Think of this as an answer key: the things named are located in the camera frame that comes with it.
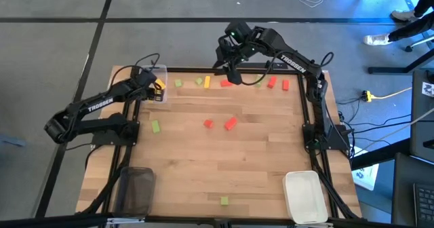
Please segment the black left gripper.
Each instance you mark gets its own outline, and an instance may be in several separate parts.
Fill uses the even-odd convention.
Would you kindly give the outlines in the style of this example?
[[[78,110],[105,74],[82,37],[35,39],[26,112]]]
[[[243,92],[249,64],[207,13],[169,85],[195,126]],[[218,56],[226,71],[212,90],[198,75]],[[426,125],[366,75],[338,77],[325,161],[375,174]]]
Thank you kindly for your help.
[[[140,93],[143,98],[148,98],[152,101],[163,101],[163,96],[154,96],[155,94],[164,94],[164,90],[158,90],[153,87],[157,77],[150,71],[143,69],[138,75],[138,83],[140,85]]]

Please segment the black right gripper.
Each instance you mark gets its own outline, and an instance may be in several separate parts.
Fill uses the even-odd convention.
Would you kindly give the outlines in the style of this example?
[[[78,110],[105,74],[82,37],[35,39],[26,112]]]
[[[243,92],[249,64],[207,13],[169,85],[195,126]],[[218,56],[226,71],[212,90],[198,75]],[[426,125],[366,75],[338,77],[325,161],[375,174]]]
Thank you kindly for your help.
[[[229,82],[240,85],[242,84],[241,73],[233,68],[238,64],[249,60],[250,45],[247,35],[229,34],[218,38],[218,47],[216,48],[217,61],[213,69],[227,64],[229,66]]]

